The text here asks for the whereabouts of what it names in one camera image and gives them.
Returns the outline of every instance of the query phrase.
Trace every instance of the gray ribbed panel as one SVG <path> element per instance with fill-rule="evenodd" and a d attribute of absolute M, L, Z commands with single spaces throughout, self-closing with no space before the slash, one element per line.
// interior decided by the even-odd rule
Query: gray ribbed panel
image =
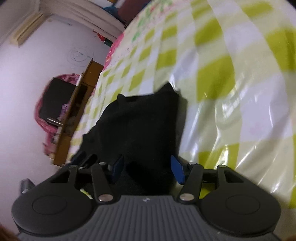
<path fill-rule="evenodd" d="M 171 196 L 122 196 L 101 205 L 77 230 L 56 237 L 20 234 L 22 241 L 279 241 L 273 234 L 257 238 L 227 236 L 210 227 L 192 205 L 176 203 Z"/>

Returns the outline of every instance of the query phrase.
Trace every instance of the green and white checkered sheet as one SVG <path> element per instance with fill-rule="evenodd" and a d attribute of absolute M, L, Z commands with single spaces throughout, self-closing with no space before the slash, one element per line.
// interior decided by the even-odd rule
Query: green and white checkered sheet
<path fill-rule="evenodd" d="M 296 208 L 295 60 L 296 11 L 284 0 L 154 0 L 101 73 L 68 158 L 117 94 L 169 81 L 187 100 L 179 155 L 228 165 Z"/>

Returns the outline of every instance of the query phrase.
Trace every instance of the white curtain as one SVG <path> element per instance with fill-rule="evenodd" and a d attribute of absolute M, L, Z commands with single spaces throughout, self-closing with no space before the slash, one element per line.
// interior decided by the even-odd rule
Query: white curtain
<path fill-rule="evenodd" d="M 41 10 L 73 19 L 113 42 L 125 30 L 120 21 L 88 0 L 41 0 Z"/>

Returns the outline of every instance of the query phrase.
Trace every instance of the white logo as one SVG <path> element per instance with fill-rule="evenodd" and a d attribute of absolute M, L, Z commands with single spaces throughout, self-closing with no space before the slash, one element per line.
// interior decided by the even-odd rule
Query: white logo
<path fill-rule="evenodd" d="M 149 201 L 151 201 L 151 199 L 150 198 L 145 198 L 145 199 L 143 199 L 143 202 L 149 202 Z"/>

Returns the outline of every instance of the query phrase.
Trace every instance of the white wall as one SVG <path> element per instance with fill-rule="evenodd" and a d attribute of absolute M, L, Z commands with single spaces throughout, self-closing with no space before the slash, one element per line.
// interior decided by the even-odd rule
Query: white wall
<path fill-rule="evenodd" d="M 38 5 L 38 0 L 6 0 L 0 6 L 0 45 Z"/>
<path fill-rule="evenodd" d="M 45 132 L 34 120 L 37 100 L 53 76 L 80 74 L 91 57 L 104 64 L 108 51 L 91 29 L 57 17 L 21 47 L 8 41 L 0 46 L 0 222 L 13 231 L 10 209 L 20 180 L 37 184 L 57 170 L 43 154 Z"/>

